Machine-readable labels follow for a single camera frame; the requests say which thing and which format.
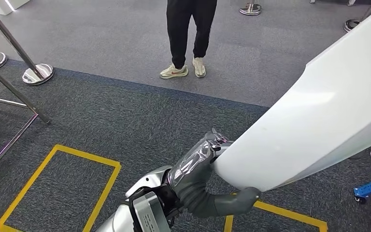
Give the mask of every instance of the person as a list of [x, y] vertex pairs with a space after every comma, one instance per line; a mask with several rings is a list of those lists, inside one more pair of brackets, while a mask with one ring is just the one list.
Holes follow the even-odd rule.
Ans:
[[170, 39], [172, 65], [160, 73], [163, 79], [187, 76], [186, 62], [188, 25], [193, 16], [197, 26], [194, 41], [193, 66], [197, 77], [205, 77], [206, 69], [202, 58], [205, 56], [214, 19], [217, 0], [168, 0], [167, 31]]

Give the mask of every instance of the floor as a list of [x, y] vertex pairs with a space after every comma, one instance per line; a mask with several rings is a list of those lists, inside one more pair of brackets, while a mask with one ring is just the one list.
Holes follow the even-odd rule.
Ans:
[[[25, 86], [26, 69], [0, 35], [12, 60], [2, 75], [52, 119], [39, 120], [0, 163], [0, 218], [56, 144], [116, 160], [121, 170], [91, 227], [97, 228], [144, 173], [174, 163], [205, 131], [238, 138], [300, 77], [305, 64], [342, 37], [342, 23], [367, 5], [317, 0], [264, 0], [255, 17], [243, 2], [220, 0], [205, 59], [206, 78], [161, 80], [170, 63], [164, 1], [32, 0], [1, 16], [36, 63], [56, 75]], [[195, 36], [191, 22], [189, 37]], [[193, 40], [189, 40], [188, 65]], [[0, 97], [15, 98], [0, 85]], [[30, 113], [0, 104], [0, 148]], [[5, 225], [21, 231], [82, 231], [111, 168], [56, 152]], [[264, 193], [267, 204], [328, 224], [330, 231], [371, 232], [371, 199], [353, 200], [353, 187], [371, 181], [367, 151], [303, 180]], [[234, 191], [218, 177], [214, 193]], [[196, 219], [187, 212], [174, 232], [224, 231], [225, 218]], [[314, 232], [317, 227], [258, 208], [235, 217], [233, 232]]]
[[[41, 86], [18, 78], [26, 68], [10, 60], [0, 69], [50, 118], [37, 120], [0, 162], [0, 218], [21, 231], [82, 231], [113, 167], [78, 157], [70, 148], [118, 161], [121, 169], [91, 229], [111, 215], [124, 193], [145, 173], [174, 164], [212, 127], [238, 138], [267, 107], [57, 69]], [[14, 100], [0, 85], [0, 97]], [[0, 104], [0, 148], [31, 112]], [[57, 151], [9, 214], [7, 209], [50, 151]], [[366, 151], [293, 184], [265, 192], [261, 201], [324, 221], [329, 231], [371, 232], [371, 199], [359, 205], [353, 188], [371, 181]], [[213, 193], [234, 188], [218, 176]], [[223, 217], [197, 219], [184, 212], [173, 232], [229, 232]], [[233, 232], [316, 232], [318, 227], [259, 208], [235, 217]]]
[[[36, 63], [270, 107], [368, 7], [341, 2], [264, 0], [263, 13], [249, 17], [238, 12], [243, 0], [219, 0], [207, 77], [170, 81], [158, 77], [171, 61], [165, 1], [32, 0], [1, 19]], [[194, 37], [191, 20], [191, 67]], [[19, 59], [1, 35], [0, 51]]]

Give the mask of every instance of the yellow floor marking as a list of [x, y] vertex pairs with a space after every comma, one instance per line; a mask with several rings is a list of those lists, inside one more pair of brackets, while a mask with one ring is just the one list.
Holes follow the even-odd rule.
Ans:
[[[257, 201], [254, 204], [254, 206], [259, 208], [259, 209], [263, 209], [263, 210], [266, 210], [268, 212], [271, 212], [271, 213], [282, 215], [282, 216], [290, 218], [290, 219], [294, 219], [294, 220], [297, 220], [297, 221], [300, 221], [300, 222], [303, 222], [303, 223], [306, 223], [306, 224], [316, 226], [316, 227], [319, 228], [320, 232], [327, 232], [328, 231], [328, 224], [325, 221], [321, 221], [321, 220], [315, 219], [313, 217], [308, 217], [306, 215], [295, 213], [295, 212], [289, 211], [287, 209], [283, 209], [283, 208], [280, 208], [280, 207], [277, 207], [277, 206], [274, 206], [274, 205], [271, 205], [271, 204], [263, 203], [263, 202], [260, 202], [260, 201]], [[233, 215], [229, 215], [229, 216], [226, 217], [225, 225], [224, 225], [224, 232], [231, 232], [233, 219], [234, 219]]]
[[21, 232], [20, 230], [14, 229], [12, 227], [9, 227], [7, 225], [4, 225], [5, 221], [9, 218], [9, 215], [15, 210], [16, 206], [19, 204], [19, 202], [22, 200], [22, 198], [25, 196], [26, 192], [29, 190], [29, 188], [32, 186], [33, 182], [38, 178], [38, 176], [41, 174], [42, 170], [46, 167], [50, 159], [54, 156], [54, 154], [57, 151], [63, 151], [75, 156], [79, 156], [85, 159], [89, 159], [92, 161], [96, 161], [99, 163], [103, 163], [106, 165], [110, 165], [114, 167], [113, 173], [110, 176], [109, 180], [107, 181], [106, 187], [104, 188], [103, 192], [100, 195], [99, 200], [97, 201], [95, 207], [93, 208], [92, 213], [90, 214], [89, 219], [86, 222], [86, 225], [83, 229], [83, 232], [89, 232], [90, 229], [93, 226], [93, 223], [95, 222], [96, 217], [98, 216], [101, 207], [103, 206], [104, 201], [107, 198], [107, 195], [109, 194], [110, 190], [112, 189], [113, 183], [117, 178], [117, 175], [119, 174], [121, 165], [119, 162], [107, 159], [104, 157], [96, 156], [87, 152], [79, 151], [67, 146], [63, 145], [55, 145], [53, 149], [49, 152], [49, 154], [46, 156], [46, 158], [43, 160], [43, 162], [40, 164], [38, 169], [33, 173], [33, 175], [30, 177], [30, 179], [27, 181], [25, 186], [22, 188], [22, 190], [18, 193], [15, 200], [11, 203], [9, 208], [6, 210], [6, 212], [3, 214], [3, 216], [0, 218], [0, 232]]

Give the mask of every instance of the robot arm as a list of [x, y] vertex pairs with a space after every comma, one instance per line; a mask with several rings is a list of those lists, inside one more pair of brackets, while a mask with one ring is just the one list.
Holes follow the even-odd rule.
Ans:
[[206, 191], [212, 163], [231, 144], [215, 130], [207, 133], [173, 167], [161, 167], [138, 180], [97, 231], [169, 232], [183, 208], [200, 218], [248, 212], [259, 198], [258, 189], [246, 188], [235, 195]]

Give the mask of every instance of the white sneaker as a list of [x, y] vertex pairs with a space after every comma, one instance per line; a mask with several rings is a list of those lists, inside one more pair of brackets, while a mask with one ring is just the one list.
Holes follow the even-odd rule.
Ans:
[[167, 69], [160, 72], [160, 77], [163, 79], [170, 79], [177, 76], [187, 76], [188, 69], [184, 65], [181, 69], [176, 69], [174, 64], [171, 64]]
[[202, 58], [194, 58], [193, 59], [193, 65], [194, 69], [196, 70], [196, 76], [199, 78], [205, 77], [206, 71], [205, 71], [205, 66], [202, 63]]

